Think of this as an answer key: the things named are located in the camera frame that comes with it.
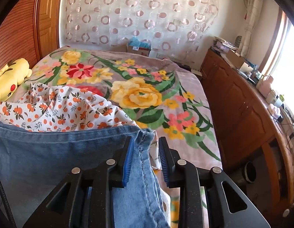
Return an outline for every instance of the curtain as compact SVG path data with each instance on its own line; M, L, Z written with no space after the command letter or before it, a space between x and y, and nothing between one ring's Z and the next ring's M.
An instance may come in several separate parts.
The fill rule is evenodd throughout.
M219 0L62 0L61 44L121 51L137 36L158 53L188 59L218 9Z
M263 0L248 0L245 34L242 37L239 50L242 57L246 58L249 52L251 35L254 27L257 25L263 5Z

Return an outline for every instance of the yellow stuffed animal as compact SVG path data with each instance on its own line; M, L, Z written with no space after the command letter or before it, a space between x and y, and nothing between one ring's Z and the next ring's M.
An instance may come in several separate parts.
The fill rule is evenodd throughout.
M0 101L6 101L24 79L31 76L32 70L29 67L28 61L21 58L6 64L0 70Z

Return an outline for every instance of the white wall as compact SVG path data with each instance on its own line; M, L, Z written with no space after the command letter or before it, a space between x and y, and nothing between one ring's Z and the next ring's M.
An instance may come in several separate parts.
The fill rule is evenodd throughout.
M260 19L252 33L247 60L260 65L268 50L277 23L279 5L274 0L263 0Z
M219 0L219 13L213 25L205 32L195 59L193 59L195 64L191 67L197 70L200 68L207 50L213 44L213 36L234 43L245 14L244 0Z

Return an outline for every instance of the blue denim fabric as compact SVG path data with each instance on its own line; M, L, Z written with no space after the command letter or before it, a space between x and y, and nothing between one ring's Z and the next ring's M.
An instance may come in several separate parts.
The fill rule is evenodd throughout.
M49 192L74 167L90 169L111 158L127 136L135 141L128 185L113 188L119 227L169 227L160 187L149 160L150 130L136 126L75 131L28 132L0 122L0 179L17 227L22 227Z

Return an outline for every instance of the plush toy's red cheek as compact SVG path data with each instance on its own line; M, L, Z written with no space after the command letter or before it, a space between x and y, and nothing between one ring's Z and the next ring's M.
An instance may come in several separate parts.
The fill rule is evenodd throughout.
M11 92L13 92L15 90L15 87L16 86L14 84L11 86Z

